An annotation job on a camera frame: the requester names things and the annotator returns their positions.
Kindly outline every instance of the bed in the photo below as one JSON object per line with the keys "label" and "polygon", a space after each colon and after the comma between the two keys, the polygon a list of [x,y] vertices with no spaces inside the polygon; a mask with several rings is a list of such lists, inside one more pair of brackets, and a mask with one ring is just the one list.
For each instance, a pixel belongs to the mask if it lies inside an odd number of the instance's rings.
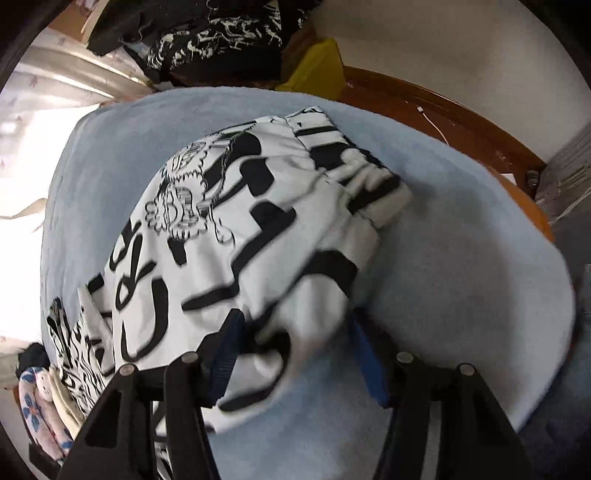
{"label": "bed", "polygon": [[[570,344],[574,303],[562,256],[472,159],[393,120],[307,95],[191,88],[84,117],[50,187],[42,314],[59,297],[69,322],[76,321],[77,288],[103,269],[144,188],[180,147],[312,105],[413,193],[358,280],[355,302],[382,320],[399,347],[425,361],[474,363],[520,429]],[[55,358],[47,331],[44,343]],[[387,417],[338,335],[282,399],[211,443],[223,478],[360,478],[375,467]]]}

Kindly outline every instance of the metal screw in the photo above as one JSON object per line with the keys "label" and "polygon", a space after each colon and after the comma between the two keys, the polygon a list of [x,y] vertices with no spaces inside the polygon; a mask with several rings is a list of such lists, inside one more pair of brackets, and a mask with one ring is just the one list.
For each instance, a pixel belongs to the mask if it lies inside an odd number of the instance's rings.
{"label": "metal screw", "polygon": [[474,375],[475,372],[476,372],[476,370],[474,370],[474,367],[471,366],[470,364],[461,364],[460,365],[460,373],[462,373],[462,375],[466,375],[467,377],[471,377],[472,375]]}
{"label": "metal screw", "polygon": [[187,352],[184,353],[183,356],[181,357],[181,360],[183,361],[184,364],[192,364],[195,363],[198,360],[199,356],[197,354],[197,352]]}
{"label": "metal screw", "polygon": [[124,377],[130,376],[133,372],[135,372],[135,367],[132,364],[126,364],[119,369],[119,373]]}
{"label": "metal screw", "polygon": [[408,352],[398,352],[398,355],[396,355],[396,360],[398,360],[398,362],[401,364],[411,364],[414,360],[414,357]]}

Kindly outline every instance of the yellow object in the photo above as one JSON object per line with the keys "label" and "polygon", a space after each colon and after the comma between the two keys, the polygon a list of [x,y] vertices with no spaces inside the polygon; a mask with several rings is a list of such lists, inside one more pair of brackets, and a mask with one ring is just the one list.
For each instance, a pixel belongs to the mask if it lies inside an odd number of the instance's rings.
{"label": "yellow object", "polygon": [[278,92],[309,93],[336,100],[345,86],[343,62],[334,38],[312,45],[290,79],[278,85]]}

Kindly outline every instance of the curtain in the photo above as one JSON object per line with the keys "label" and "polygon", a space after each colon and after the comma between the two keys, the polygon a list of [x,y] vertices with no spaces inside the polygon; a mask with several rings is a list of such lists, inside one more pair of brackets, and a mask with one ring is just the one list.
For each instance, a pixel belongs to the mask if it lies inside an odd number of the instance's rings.
{"label": "curtain", "polygon": [[152,93],[123,51],[96,57],[45,29],[0,92],[0,335],[40,340],[41,225],[74,126],[100,103]]}

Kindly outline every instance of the light blue blanket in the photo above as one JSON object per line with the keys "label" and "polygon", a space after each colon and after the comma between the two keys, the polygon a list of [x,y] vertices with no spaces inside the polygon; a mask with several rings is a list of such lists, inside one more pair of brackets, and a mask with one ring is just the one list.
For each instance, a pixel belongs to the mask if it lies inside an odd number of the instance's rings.
{"label": "light blue blanket", "polygon": [[[519,427],[570,339],[573,299],[561,255],[477,162],[393,120],[307,95],[179,89],[82,119],[50,188],[44,312],[61,297],[69,322],[76,321],[76,289],[104,267],[172,153],[229,125],[310,105],[400,174],[414,195],[384,233],[357,298],[369,302],[401,348],[439,365],[475,364]],[[212,448],[222,477],[232,480],[369,478],[388,416],[337,338],[290,393],[247,424],[212,436]]]}

